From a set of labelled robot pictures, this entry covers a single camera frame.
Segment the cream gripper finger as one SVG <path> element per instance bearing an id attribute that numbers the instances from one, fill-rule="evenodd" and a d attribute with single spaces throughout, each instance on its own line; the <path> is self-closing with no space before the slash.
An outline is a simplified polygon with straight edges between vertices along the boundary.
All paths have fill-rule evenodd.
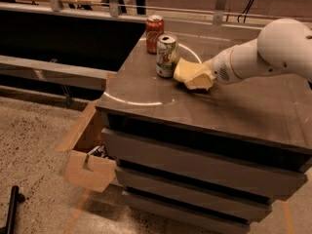
<path id="1" fill-rule="evenodd" d="M 214 85 L 214 77 L 209 71 L 204 71 L 186 79 L 184 85 L 189 90 L 208 90 Z"/>

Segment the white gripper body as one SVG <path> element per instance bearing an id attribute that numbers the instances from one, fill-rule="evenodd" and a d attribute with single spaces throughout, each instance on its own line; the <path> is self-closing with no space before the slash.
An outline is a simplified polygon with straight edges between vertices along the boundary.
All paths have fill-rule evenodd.
<path id="1" fill-rule="evenodd" d="M 214 79 L 220 84 L 230 85 L 242 81 L 232 68 L 231 56 L 233 50 L 234 48 L 230 47 L 205 61 L 205 65 L 210 68 Z"/>

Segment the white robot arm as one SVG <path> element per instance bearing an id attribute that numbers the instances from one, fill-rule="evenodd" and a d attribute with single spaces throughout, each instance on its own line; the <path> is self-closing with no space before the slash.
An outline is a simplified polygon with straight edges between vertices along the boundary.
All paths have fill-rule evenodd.
<path id="1" fill-rule="evenodd" d="M 256 39 L 221 51 L 204 62 L 184 85 L 208 90 L 253 77 L 295 74 L 312 82 L 312 29 L 295 19 L 277 19 L 265 25 Z"/>

